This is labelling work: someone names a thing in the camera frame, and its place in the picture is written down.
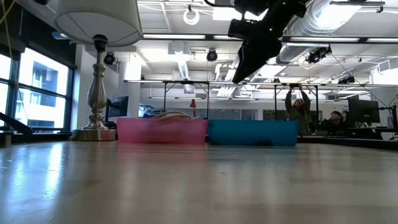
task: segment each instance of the computer monitor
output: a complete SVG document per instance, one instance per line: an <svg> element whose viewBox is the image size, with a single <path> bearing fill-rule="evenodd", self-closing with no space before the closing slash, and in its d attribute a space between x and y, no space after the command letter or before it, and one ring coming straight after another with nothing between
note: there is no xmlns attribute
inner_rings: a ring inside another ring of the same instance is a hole
<svg viewBox="0 0 398 224"><path fill-rule="evenodd" d="M128 104L128 96L116 97L113 100L108 99L108 103L106 104L106 118L127 116Z"/></svg>
<svg viewBox="0 0 398 224"><path fill-rule="evenodd" d="M370 100L348 100L351 122L380 123L379 102Z"/></svg>

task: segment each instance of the silver lamp base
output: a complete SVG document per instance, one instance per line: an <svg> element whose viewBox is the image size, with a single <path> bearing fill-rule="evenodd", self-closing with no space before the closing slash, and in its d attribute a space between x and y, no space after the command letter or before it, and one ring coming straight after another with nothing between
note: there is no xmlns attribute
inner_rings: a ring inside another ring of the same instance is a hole
<svg viewBox="0 0 398 224"><path fill-rule="evenodd" d="M73 130L72 139L74 141L115 141L116 130Z"/></svg>

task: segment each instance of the pink plastic bin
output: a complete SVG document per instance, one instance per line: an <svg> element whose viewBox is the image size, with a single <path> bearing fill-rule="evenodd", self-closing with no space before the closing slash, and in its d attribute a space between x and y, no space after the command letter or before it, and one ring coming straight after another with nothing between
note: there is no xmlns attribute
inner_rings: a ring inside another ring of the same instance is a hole
<svg viewBox="0 0 398 224"><path fill-rule="evenodd" d="M118 118L118 138L131 144L204 145L207 120Z"/></svg>

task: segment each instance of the white lampshade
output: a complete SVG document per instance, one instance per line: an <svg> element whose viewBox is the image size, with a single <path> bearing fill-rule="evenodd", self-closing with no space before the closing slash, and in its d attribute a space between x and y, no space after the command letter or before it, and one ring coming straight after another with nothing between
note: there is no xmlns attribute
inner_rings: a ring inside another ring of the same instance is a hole
<svg viewBox="0 0 398 224"><path fill-rule="evenodd" d="M60 0L55 24L60 32L86 44L92 44L96 34L108 38L108 47L142 38L136 0Z"/></svg>

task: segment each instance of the blue bin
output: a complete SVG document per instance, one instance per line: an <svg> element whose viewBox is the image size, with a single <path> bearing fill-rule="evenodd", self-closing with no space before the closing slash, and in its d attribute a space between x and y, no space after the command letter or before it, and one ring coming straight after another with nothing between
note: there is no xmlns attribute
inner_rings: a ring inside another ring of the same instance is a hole
<svg viewBox="0 0 398 224"><path fill-rule="evenodd" d="M295 146L298 133L298 121L208 121L208 141L214 145Z"/></svg>

